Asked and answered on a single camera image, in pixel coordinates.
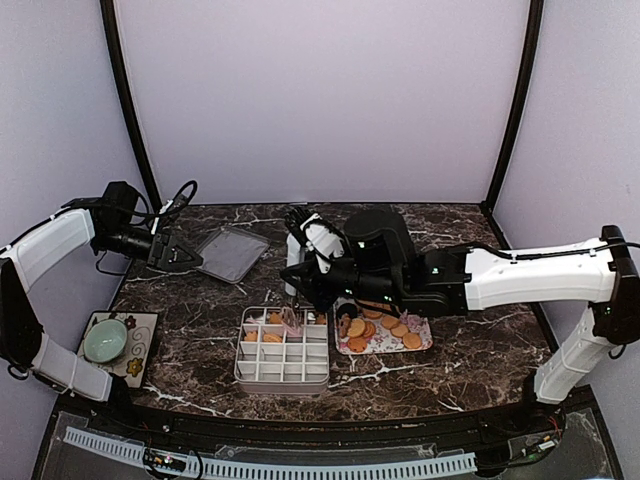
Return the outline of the silver metal tongs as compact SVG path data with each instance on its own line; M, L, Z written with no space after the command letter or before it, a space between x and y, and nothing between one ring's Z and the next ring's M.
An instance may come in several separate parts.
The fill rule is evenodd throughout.
M300 337L302 335L302 320L300 314L300 304L298 299L298 278L290 271L292 267L298 266L304 260L304 247L295 236L288 234L286 239L287 259L286 267L282 271L282 279L285 282L286 305L282 308L282 319L288 335Z

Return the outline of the tan biscuit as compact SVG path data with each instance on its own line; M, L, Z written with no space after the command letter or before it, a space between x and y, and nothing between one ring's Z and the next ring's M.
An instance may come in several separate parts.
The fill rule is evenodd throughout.
M272 333L265 333L262 337L262 341L264 343L282 343L283 338L279 335Z

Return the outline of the silver divided cookie tin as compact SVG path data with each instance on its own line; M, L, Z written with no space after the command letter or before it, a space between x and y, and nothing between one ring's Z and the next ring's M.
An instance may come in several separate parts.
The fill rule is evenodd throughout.
M234 362L234 377L250 394L311 396L327 389L329 333L327 323L315 323L319 314L311 308L300 309L302 335L288 335L282 324L270 324L269 315L278 307L252 306L244 310ZM246 342L249 331L257 331L256 342ZM264 343L265 333L283 338L282 343Z

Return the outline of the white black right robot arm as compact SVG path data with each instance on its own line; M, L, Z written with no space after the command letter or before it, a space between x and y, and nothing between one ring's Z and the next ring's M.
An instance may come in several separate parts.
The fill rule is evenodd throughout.
M338 298L389 305L428 319L536 302L583 301L570 336L525 384L510 413L521 434L534 432L573 387L611 351L639 339L639 273L632 243L614 225L573 245L498 250L480 242L416 251L404 218L364 210L337 228L296 207L285 217L299 262L281 272L317 309Z

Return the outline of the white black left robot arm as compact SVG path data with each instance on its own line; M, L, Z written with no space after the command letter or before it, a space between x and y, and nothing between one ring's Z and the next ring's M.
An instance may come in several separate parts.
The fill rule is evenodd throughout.
M201 256L170 229L197 189L196 181L190 180L153 211L135 187L111 182L100 196L70 200L3 246L1 358L9 375L16 380L35 376L62 394L105 403L103 421L120 436L134 435L141 415L127 403L126 381L57 343L38 316L49 300L54 312L62 315L86 310L96 297L90 288L98 283L89 271L90 255L114 253L168 273L201 265ZM53 300L47 288L62 300ZM63 300L71 306L64 306Z

